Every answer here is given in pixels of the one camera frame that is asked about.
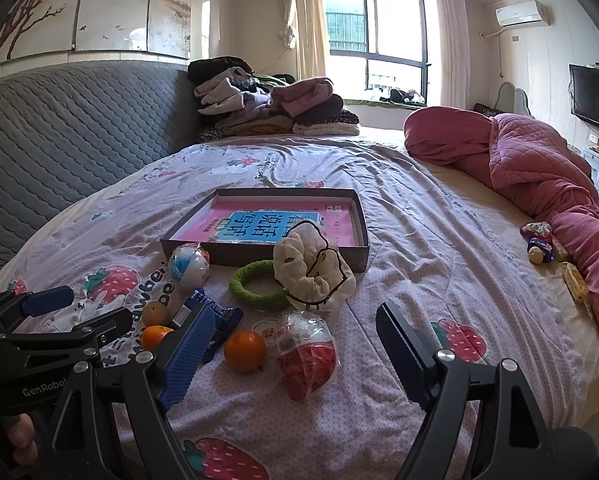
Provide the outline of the person's left hand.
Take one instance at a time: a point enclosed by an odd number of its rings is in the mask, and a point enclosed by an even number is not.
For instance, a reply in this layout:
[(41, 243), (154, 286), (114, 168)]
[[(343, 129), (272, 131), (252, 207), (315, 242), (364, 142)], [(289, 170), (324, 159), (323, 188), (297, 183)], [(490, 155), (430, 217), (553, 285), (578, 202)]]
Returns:
[(27, 414), (21, 414), (17, 422), (8, 428), (8, 440), (14, 446), (13, 458), (20, 466), (37, 463), (38, 447), (35, 437), (34, 423)]

